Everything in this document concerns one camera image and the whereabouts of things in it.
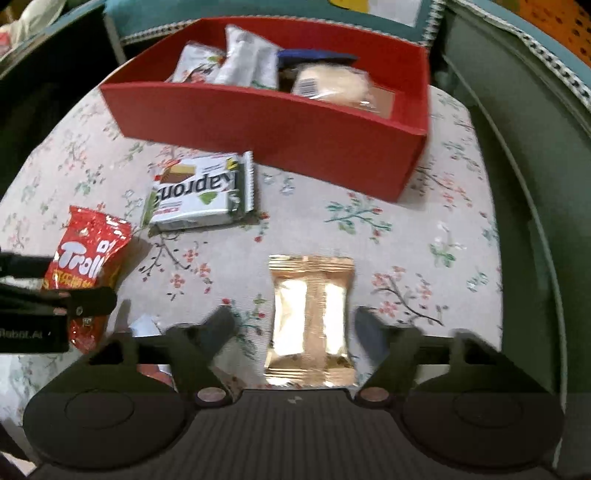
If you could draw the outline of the red Trolli candy bag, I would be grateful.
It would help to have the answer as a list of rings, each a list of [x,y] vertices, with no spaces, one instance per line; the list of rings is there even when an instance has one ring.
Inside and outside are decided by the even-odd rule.
[[[88,208],[70,206],[70,218],[42,281],[44,290],[115,285],[131,224]]]

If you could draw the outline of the pink sausage pack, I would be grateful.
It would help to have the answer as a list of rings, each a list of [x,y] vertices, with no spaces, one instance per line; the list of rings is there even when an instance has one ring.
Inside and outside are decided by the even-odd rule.
[[[148,314],[138,317],[130,324],[129,328],[135,338],[155,337],[163,333],[159,326],[158,317]],[[176,389],[172,371],[168,364],[138,364],[137,371],[146,377],[158,380],[172,389]]]

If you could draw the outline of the gold foil snack packet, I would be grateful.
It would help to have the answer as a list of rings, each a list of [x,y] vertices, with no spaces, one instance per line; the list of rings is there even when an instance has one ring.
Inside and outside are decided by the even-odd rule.
[[[273,255],[269,268],[274,310],[266,382],[280,388],[353,386],[346,322],[353,259]]]

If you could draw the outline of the white Kaprons wafer pack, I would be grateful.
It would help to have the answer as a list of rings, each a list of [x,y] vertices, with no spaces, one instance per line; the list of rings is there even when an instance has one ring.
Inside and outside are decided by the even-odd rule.
[[[142,224],[160,231],[217,227],[256,208],[252,152],[183,158],[163,168],[147,196]]]

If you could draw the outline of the round white rice cake pack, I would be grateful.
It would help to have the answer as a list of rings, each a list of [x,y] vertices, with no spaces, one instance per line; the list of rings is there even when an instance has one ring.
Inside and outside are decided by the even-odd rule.
[[[298,69],[291,93],[310,100],[374,111],[372,87],[370,76],[363,70],[315,63]]]

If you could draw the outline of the white barcode snack packet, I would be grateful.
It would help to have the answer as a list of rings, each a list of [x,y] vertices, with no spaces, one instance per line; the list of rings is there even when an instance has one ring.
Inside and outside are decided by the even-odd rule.
[[[215,85],[279,89],[280,46],[236,25],[225,26],[226,56]]]

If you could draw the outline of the blue foil snack packet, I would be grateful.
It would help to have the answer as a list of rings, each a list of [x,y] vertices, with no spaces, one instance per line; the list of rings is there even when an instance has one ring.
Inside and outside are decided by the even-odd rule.
[[[352,54],[320,49],[283,49],[277,52],[277,68],[294,68],[301,64],[329,63],[351,66],[358,61]]]

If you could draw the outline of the white cartoon snack packet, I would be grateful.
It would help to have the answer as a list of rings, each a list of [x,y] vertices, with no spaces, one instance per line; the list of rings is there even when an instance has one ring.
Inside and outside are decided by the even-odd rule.
[[[185,44],[168,79],[171,83],[212,83],[225,59],[218,48],[190,41]]]

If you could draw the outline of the floral tablecloth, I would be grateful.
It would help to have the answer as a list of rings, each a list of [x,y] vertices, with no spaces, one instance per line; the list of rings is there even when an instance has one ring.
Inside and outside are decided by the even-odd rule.
[[[161,326],[197,323],[221,304],[238,336],[217,366],[259,385],[273,319],[267,260],[276,254],[348,256],[349,304],[432,335],[502,337],[501,260],[492,193],[468,109],[430,92],[428,145],[399,202],[257,168],[252,221],[221,229],[150,234],[137,227],[118,290],[113,328],[147,315]],[[155,172],[184,148],[125,138],[98,91],[88,93],[33,150],[1,202],[1,245],[50,255],[72,205],[138,225]]]

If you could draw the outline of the red cardboard box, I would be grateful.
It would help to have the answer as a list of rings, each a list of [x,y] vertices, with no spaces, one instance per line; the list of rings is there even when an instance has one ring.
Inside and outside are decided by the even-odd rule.
[[[184,45],[221,47],[236,25],[287,48],[356,56],[381,92],[386,116],[255,88],[169,81]],[[280,16],[202,18],[113,72],[100,87],[121,133],[211,152],[252,151],[259,164],[370,197],[399,199],[429,133],[430,68],[417,44],[356,25]]]

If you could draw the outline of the white cloth on sofa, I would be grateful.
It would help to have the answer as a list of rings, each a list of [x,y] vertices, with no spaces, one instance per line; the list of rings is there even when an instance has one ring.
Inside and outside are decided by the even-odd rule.
[[[1,26],[2,48],[14,49],[54,23],[66,0],[32,0],[20,18]]]

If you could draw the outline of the green sofa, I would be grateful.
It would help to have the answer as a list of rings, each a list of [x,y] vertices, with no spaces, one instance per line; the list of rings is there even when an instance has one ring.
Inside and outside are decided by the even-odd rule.
[[[552,466],[590,475],[590,73],[490,1],[451,1],[437,84],[473,117],[493,190],[502,349],[554,391],[566,424]]]

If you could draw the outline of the teal sofa cover with lion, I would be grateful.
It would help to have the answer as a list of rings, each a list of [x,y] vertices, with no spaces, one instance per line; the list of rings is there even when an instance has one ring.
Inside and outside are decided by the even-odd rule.
[[[429,47],[444,16],[444,1],[424,1],[413,26],[335,6],[329,1],[108,1],[105,13],[124,44],[167,35],[190,21],[222,16],[300,17],[359,26]]]

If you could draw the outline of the orange plastic basket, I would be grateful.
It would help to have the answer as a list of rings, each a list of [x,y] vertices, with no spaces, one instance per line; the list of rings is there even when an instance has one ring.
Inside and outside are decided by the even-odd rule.
[[[590,62],[590,2],[575,0],[524,0],[519,15]]]

